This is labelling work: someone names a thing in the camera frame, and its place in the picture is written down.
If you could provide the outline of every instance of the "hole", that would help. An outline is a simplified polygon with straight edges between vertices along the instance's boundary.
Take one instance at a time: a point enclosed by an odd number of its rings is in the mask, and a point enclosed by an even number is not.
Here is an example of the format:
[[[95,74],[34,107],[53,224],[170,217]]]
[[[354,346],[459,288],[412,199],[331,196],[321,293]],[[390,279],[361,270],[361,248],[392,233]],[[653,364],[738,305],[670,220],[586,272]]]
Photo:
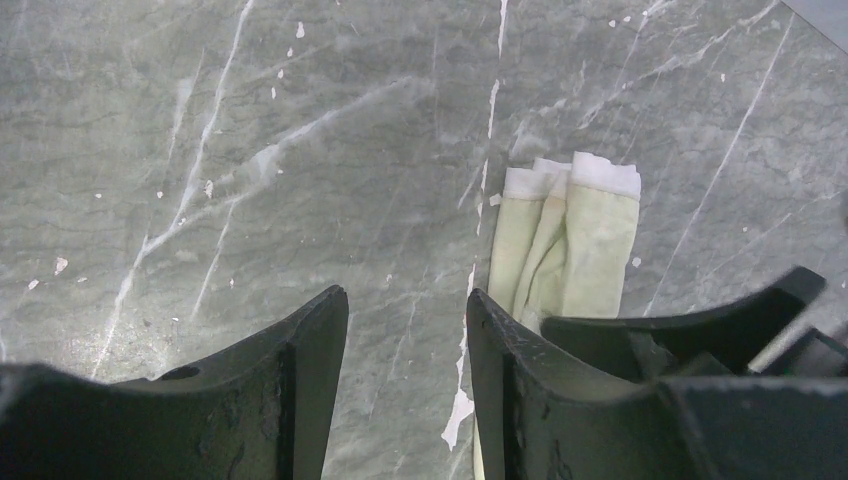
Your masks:
[[[192,367],[191,365],[186,365],[185,367],[179,367],[171,370],[165,375],[159,377],[159,380],[183,380],[186,378],[197,376],[199,373],[199,368]]]

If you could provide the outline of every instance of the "pale green sock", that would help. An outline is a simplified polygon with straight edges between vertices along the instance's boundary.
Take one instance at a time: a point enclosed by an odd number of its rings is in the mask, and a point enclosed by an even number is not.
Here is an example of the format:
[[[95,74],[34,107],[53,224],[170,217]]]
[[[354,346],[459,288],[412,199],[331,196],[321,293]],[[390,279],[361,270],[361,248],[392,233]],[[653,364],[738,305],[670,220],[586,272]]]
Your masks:
[[[525,168],[508,168],[492,244],[489,296],[512,312],[515,289],[533,244],[542,205],[554,177]]]
[[[542,206],[533,245],[516,289],[512,314],[538,333],[540,315],[555,314],[562,302],[561,277],[566,254],[565,199],[571,165],[537,159],[533,168],[556,174],[556,180]]]
[[[559,315],[615,318],[639,222],[642,183],[634,165],[577,152],[571,170]]]

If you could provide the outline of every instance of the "gray marble floor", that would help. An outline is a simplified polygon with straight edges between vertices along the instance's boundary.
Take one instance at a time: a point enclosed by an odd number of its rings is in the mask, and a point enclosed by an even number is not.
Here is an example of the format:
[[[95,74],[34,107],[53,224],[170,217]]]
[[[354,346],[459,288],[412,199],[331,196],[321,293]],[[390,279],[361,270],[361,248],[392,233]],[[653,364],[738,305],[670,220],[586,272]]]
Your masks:
[[[326,478],[469,478],[446,426],[506,166],[638,166],[623,315],[802,264],[833,325],[846,78],[770,0],[0,2],[0,353],[156,376],[338,283]]]

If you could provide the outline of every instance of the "white vein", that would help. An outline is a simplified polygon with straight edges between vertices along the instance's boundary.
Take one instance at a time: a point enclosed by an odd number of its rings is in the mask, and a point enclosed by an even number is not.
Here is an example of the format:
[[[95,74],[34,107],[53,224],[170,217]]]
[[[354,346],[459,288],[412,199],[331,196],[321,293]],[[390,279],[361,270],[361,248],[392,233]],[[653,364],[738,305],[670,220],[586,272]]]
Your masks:
[[[498,27],[498,58],[501,58],[503,52],[503,39],[506,31],[506,9],[509,6],[509,0],[501,0],[501,24]]]
[[[118,321],[121,318],[121,308],[124,305],[124,299],[127,298],[127,295],[132,289],[135,272],[139,265],[141,265],[141,261],[145,256],[144,247],[147,245],[147,235],[144,236],[144,239],[141,241],[141,245],[142,248],[138,250],[138,254],[135,257],[132,268],[130,268],[129,273],[127,273],[127,276],[124,277],[124,280],[121,281],[121,288],[118,290],[118,295],[115,297],[114,302],[112,302],[112,314],[109,315],[109,320],[106,324],[106,341],[103,343],[103,348],[100,350],[100,354],[97,355],[97,361],[94,362],[94,368],[91,370],[91,374],[89,375],[90,378],[94,378],[97,375],[97,371],[100,370],[100,364],[103,363],[103,359],[106,358],[109,346],[112,344],[112,338],[115,336],[115,327],[117,327]]]
[[[772,2],[770,4],[768,4],[768,6],[766,6],[766,8],[760,10],[753,17],[746,18],[744,20],[739,20],[739,26],[745,27],[747,29],[747,32],[750,33],[751,27],[756,25],[760,20],[763,19],[763,17],[768,15],[768,13],[771,12],[772,9],[774,9],[774,7],[776,7],[779,3],[780,3],[780,0],[772,0]]]
[[[167,239],[171,238],[173,235],[176,235],[176,233],[179,232],[181,230],[181,228],[188,226],[187,225],[189,223],[188,221],[183,222],[181,225],[177,225],[177,222],[179,222],[179,219],[181,218],[182,213],[185,210],[185,206],[188,204],[188,200],[191,198],[191,195],[194,193],[194,190],[197,188],[194,185],[195,182],[193,181],[193,179],[197,176],[197,173],[199,171],[200,161],[203,157],[203,147],[206,143],[206,140],[209,138],[209,135],[212,131],[213,124],[215,122],[215,119],[217,118],[218,110],[220,109],[220,105],[221,105],[221,99],[223,98],[223,94],[224,94],[223,85],[224,85],[225,77],[227,75],[227,72],[229,71],[230,65],[232,64],[232,61],[233,61],[233,57],[235,56],[235,52],[238,48],[239,37],[241,36],[241,29],[242,29],[242,26],[244,24],[244,20],[245,20],[245,18],[247,18],[247,14],[250,13],[250,10],[253,8],[253,2],[254,2],[254,0],[248,0],[247,3],[245,4],[244,9],[241,12],[241,15],[239,16],[238,26],[236,27],[236,33],[235,33],[235,36],[233,38],[233,48],[230,51],[230,55],[227,59],[227,63],[224,66],[224,70],[221,73],[221,78],[218,80],[218,87],[215,90],[215,106],[214,106],[214,109],[213,109],[212,119],[209,121],[209,123],[203,129],[203,133],[202,133],[201,139],[200,139],[200,145],[198,146],[197,157],[195,159],[195,164],[192,166],[192,169],[189,173],[189,179],[186,182],[186,190],[185,190],[185,192],[183,192],[183,199],[180,202],[180,207],[177,210],[177,214],[174,216],[174,219],[171,222],[171,226],[168,228],[168,231],[166,231],[164,234],[157,237],[154,242],[148,243],[148,234],[144,235],[144,239],[141,242],[141,248],[139,248],[139,251],[136,254],[135,261],[133,262],[132,267],[130,268],[129,272],[127,272],[127,275],[121,281],[121,287],[118,290],[118,294],[115,296],[115,300],[113,301],[112,313],[109,315],[109,319],[107,321],[106,340],[103,344],[102,349],[100,350],[100,353],[97,356],[97,360],[95,361],[94,368],[92,368],[92,371],[91,371],[91,374],[90,374],[90,378],[92,378],[92,379],[97,375],[97,372],[100,369],[100,365],[103,362],[103,359],[106,357],[106,354],[108,353],[109,347],[112,344],[112,340],[115,336],[115,328],[117,327],[117,325],[120,321],[120,318],[121,318],[121,310],[123,308],[124,300],[126,299],[127,295],[129,295],[130,290],[132,290],[133,280],[135,279],[135,272],[138,269],[138,267],[141,265],[141,262],[144,260],[144,258],[147,255],[149,255],[150,252],[152,252],[153,250],[158,248],[160,245],[162,245]],[[169,152],[168,152],[169,162],[170,162],[170,158],[171,158],[171,153],[173,151],[173,146],[174,146],[173,142],[176,141],[177,131],[179,130],[179,127],[182,125],[182,118],[183,118],[183,115],[185,114],[185,102],[188,101],[188,98],[191,96],[191,92],[194,90],[194,85],[197,82],[197,77],[199,75],[200,65],[202,64],[202,62],[203,62],[203,53],[201,52],[201,58],[200,58],[200,61],[198,62],[197,71],[195,72],[195,76],[194,76],[191,88],[189,90],[186,90],[185,88],[183,88],[185,85],[178,85],[177,106],[176,106],[175,112],[174,112],[174,126],[171,129],[171,131],[172,131],[172,134],[171,134],[172,135],[172,143],[171,143],[171,146],[168,149],[169,150]]]
[[[501,82],[496,79],[495,83],[492,84],[492,91],[489,93],[489,130],[486,132],[489,140],[492,139],[492,128],[495,123],[495,103],[498,101],[498,90],[500,88]]]
[[[724,33],[722,33],[719,36],[713,36],[712,38],[710,38],[709,41],[707,41],[707,43],[704,44],[704,46],[702,46],[696,52],[693,52],[689,55],[683,55],[683,56],[672,55],[671,58],[666,60],[662,65],[658,66],[657,68],[651,70],[648,73],[640,75],[636,80],[631,82],[631,84],[636,84],[636,83],[641,82],[641,81],[643,81],[647,78],[650,78],[654,75],[661,75],[663,73],[669,73],[673,70],[677,70],[678,68],[689,68],[689,67],[697,64],[698,62],[700,62],[701,60],[704,59],[704,55],[706,55],[707,51],[711,47],[713,47],[714,45],[716,45],[719,42],[724,41],[727,38],[727,36],[730,34],[730,32],[733,31],[733,28],[734,27],[729,28],[728,30],[726,30]],[[590,108],[586,112],[586,114],[583,115],[583,118],[582,118],[580,124],[577,126],[577,129],[583,130],[586,127],[588,127],[592,123],[592,121],[595,120],[595,117],[598,116],[598,114],[601,112],[601,110],[604,108],[604,106],[606,106],[607,103],[609,103],[613,100],[616,100],[619,97],[619,95],[621,95],[622,92],[623,92],[623,90],[621,90],[620,88],[617,88],[612,93],[612,95],[610,95],[609,97],[607,97],[605,100],[601,101],[600,103],[598,103],[594,107]]]
[[[233,46],[230,49],[230,55],[227,57],[227,63],[224,64],[223,71],[221,71],[221,77],[218,78],[218,86],[215,87],[215,101],[212,106],[212,118],[210,118],[206,126],[203,127],[203,132],[200,135],[200,143],[197,146],[197,154],[195,155],[191,170],[189,170],[188,179],[186,180],[186,188],[185,191],[183,191],[183,196],[180,199],[180,206],[177,208],[174,220],[171,222],[171,227],[177,224],[188,206],[188,202],[191,200],[191,197],[197,191],[197,178],[200,174],[200,165],[203,161],[203,150],[206,147],[206,142],[209,140],[209,136],[212,134],[215,121],[218,119],[218,112],[221,109],[221,101],[224,99],[224,85],[227,81],[227,73],[229,73],[230,66],[233,64],[233,58],[235,58],[236,51],[238,50],[239,39],[241,38],[241,30],[250,10],[253,9],[253,2],[254,0],[247,0],[247,3],[244,5],[244,9],[242,9],[241,14],[239,15],[238,25],[236,25],[236,33],[233,36]]]
[[[704,207],[704,203],[706,202],[707,197],[709,197],[710,193],[712,193],[713,187],[715,187],[718,177],[721,175],[721,172],[723,172],[724,168],[727,166],[727,162],[730,159],[730,154],[733,152],[733,148],[736,146],[736,142],[739,140],[739,135],[742,134],[742,129],[745,128],[745,125],[748,122],[748,117],[750,117],[751,113],[754,111],[754,107],[757,105],[757,102],[760,99],[760,95],[762,95],[763,93],[763,89],[766,86],[766,82],[768,82],[769,76],[771,75],[771,71],[772,69],[774,69],[774,64],[777,62],[777,57],[780,55],[780,51],[783,49],[783,44],[789,37],[789,30],[792,28],[792,22],[794,19],[795,14],[793,13],[792,16],[789,17],[789,25],[786,27],[786,31],[783,32],[783,38],[780,39],[780,43],[778,43],[777,48],[774,51],[774,55],[772,56],[771,62],[769,63],[768,68],[763,74],[763,80],[760,83],[759,88],[757,88],[757,92],[754,94],[754,98],[751,101],[751,104],[748,106],[748,110],[742,117],[742,121],[739,123],[739,128],[736,129],[736,133],[733,135],[733,139],[730,141],[730,145],[728,146],[727,151],[724,154],[724,158],[722,158],[715,175],[713,175],[712,180],[710,180],[710,184],[707,186],[707,191],[704,192],[704,197],[701,199],[701,203],[698,204],[698,207],[692,213],[692,216],[689,218],[689,222],[686,224],[686,228],[683,229],[683,234],[680,236],[680,240],[677,242],[677,245],[674,247],[674,251],[672,251],[671,253],[671,258],[669,258],[668,265],[666,265],[665,271],[663,272],[662,277],[660,277],[660,281],[657,284],[657,289],[654,292],[654,296],[651,298],[651,301],[648,302],[648,305],[645,307],[645,312],[643,314],[644,316],[648,315],[651,312],[651,308],[653,308],[654,301],[657,299],[657,295],[659,294],[660,289],[663,286],[663,282],[668,276],[668,271],[669,269],[671,269],[671,265],[674,262],[677,253],[680,251],[680,246],[683,245],[683,242],[689,235],[689,230],[692,228],[692,225],[698,219],[698,216],[701,213],[701,209]]]
[[[238,202],[230,204],[230,211],[227,212],[227,221],[224,223],[224,228],[221,229],[221,234],[218,235],[218,243],[215,245],[215,256],[212,257],[212,262],[209,264],[209,269],[206,270],[206,275],[203,277],[203,283],[200,285],[200,292],[197,294],[197,300],[194,302],[194,307],[191,309],[191,315],[188,317],[189,322],[193,322],[197,317],[197,312],[200,310],[200,305],[203,302],[203,295],[209,286],[209,279],[212,278],[212,273],[218,267],[218,259],[221,257],[221,252],[224,250],[224,238],[227,236],[227,231],[230,229],[230,220],[233,218],[233,210],[235,210]]]

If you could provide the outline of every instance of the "white paint speck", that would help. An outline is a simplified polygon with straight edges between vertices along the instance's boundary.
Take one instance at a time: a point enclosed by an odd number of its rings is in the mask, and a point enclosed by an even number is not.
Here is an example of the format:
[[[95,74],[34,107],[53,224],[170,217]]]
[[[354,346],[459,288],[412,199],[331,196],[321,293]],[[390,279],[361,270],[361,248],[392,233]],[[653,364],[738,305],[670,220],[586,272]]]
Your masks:
[[[62,270],[68,267],[68,260],[62,257],[56,258],[56,271],[53,272],[53,275],[59,275],[62,273]]]
[[[474,288],[474,273],[476,271],[477,264],[475,263],[471,265],[471,273],[468,275],[467,295],[471,295],[471,290]],[[474,401],[468,398],[468,394],[462,390],[462,370],[465,365],[465,355],[468,353],[468,329],[465,326],[464,318],[462,320],[462,325],[462,339],[459,341],[460,355],[459,360],[456,361],[458,377],[456,382],[456,394],[454,395],[453,408],[451,409],[450,418],[448,418],[448,423],[445,425],[445,429],[442,431],[441,435],[442,439],[447,442],[449,451],[453,451],[453,448],[456,446],[459,424],[474,413]]]

